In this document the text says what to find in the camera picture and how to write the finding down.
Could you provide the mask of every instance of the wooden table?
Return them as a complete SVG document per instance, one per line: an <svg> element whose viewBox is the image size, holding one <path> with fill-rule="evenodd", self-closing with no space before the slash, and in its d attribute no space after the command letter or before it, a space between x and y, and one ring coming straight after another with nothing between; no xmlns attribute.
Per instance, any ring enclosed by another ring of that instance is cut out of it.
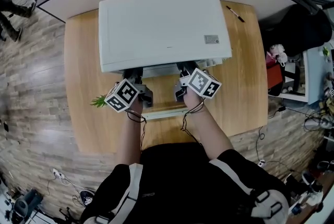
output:
<svg viewBox="0 0 334 224"><path fill-rule="evenodd" d="M221 2L229 31L232 58L209 68L222 87L205 104L228 136L267 124L267 74L261 34L254 8ZM244 20L242 23L225 6L230 6ZM91 100L106 94L121 76L102 73L99 61L98 11L68 19L65 27L65 80L71 121L80 151L116 152L123 118L109 107L95 108ZM147 112L183 107L174 102L173 86L178 75L143 80L153 91L154 107ZM180 130L182 116L148 121L144 148L163 144L192 142ZM188 129L192 129L189 118Z"/></svg>

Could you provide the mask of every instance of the black shirt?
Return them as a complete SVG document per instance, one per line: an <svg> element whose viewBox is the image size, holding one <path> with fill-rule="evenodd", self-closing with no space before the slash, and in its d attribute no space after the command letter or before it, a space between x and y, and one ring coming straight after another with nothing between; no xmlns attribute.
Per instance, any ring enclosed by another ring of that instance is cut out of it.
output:
<svg viewBox="0 0 334 224"><path fill-rule="evenodd" d="M219 157L240 180L256 190L277 190L290 201L289 192L277 178L246 160L235 150ZM142 152L143 171L138 200L124 223L263 223L261 219L240 214L241 208L254 205L220 168L209 163L203 147L197 143L164 144ZM130 184L129 166L119 164L102 182L92 203L81 215L90 217L110 213Z"/></svg>

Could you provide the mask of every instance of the black bag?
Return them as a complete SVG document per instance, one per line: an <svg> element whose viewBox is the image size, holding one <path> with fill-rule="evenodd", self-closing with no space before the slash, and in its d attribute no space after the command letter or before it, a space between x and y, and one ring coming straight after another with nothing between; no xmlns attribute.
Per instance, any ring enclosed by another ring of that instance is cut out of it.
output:
<svg viewBox="0 0 334 224"><path fill-rule="evenodd" d="M261 31L261 35L266 51L272 45L282 44L287 56L296 56L328 42L332 28L322 10L316 15L310 15L304 7L293 5L273 30Z"/></svg>

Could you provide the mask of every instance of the hand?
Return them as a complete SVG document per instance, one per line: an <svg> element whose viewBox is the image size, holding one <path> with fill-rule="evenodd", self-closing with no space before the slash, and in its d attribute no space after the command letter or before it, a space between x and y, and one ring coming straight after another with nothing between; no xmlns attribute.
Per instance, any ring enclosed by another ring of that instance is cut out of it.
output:
<svg viewBox="0 0 334 224"><path fill-rule="evenodd" d="M142 114L142 101L139 101L139 97L137 96L134 102L130 106L130 110L135 111L139 115Z"/></svg>
<svg viewBox="0 0 334 224"><path fill-rule="evenodd" d="M188 109L191 110L198 106L202 98L196 94L191 88L187 87L187 94L183 96L184 103L187 105Z"/></svg>

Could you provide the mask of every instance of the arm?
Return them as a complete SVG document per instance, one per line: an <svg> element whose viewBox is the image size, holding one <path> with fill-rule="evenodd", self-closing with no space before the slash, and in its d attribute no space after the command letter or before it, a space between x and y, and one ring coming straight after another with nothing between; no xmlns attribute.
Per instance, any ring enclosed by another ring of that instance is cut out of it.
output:
<svg viewBox="0 0 334 224"><path fill-rule="evenodd" d="M187 88L184 102L191 110L201 102L201 99L190 88ZM210 160L217 158L228 149L233 149L230 140L215 122L205 105L199 112L190 114L190 117L195 123L196 132Z"/></svg>
<svg viewBox="0 0 334 224"><path fill-rule="evenodd" d="M130 107L131 110L142 113L142 103L138 97ZM130 117L138 122L140 118L129 114ZM116 154L116 164L133 164L139 163L140 160L140 123L137 123L125 116L120 141L118 143L118 150Z"/></svg>

